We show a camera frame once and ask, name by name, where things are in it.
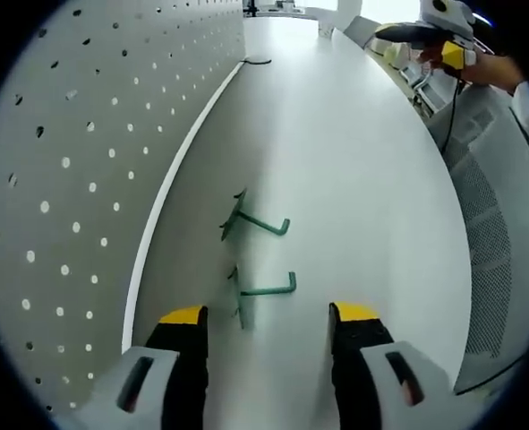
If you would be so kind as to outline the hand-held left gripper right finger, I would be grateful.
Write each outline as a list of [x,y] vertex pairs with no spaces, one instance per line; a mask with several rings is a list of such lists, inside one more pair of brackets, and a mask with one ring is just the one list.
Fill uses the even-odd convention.
[[329,304],[331,380],[342,429],[453,429],[446,372],[395,341],[365,305]]

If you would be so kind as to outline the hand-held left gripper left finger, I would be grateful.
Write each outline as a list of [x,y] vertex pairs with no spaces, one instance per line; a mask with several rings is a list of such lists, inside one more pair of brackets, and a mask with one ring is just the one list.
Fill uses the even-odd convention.
[[68,429],[202,429],[207,389],[209,309],[161,317],[143,347],[131,347],[97,379]]

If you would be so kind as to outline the person's right hand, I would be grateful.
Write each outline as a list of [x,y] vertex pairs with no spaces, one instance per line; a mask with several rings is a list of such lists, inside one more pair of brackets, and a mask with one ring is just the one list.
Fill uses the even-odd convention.
[[489,55],[478,47],[474,48],[476,61],[473,65],[465,66],[462,70],[446,65],[442,60],[442,47],[426,47],[418,56],[419,63],[429,63],[432,69],[440,69],[445,74],[465,82],[488,85],[494,83],[493,72],[490,66]]

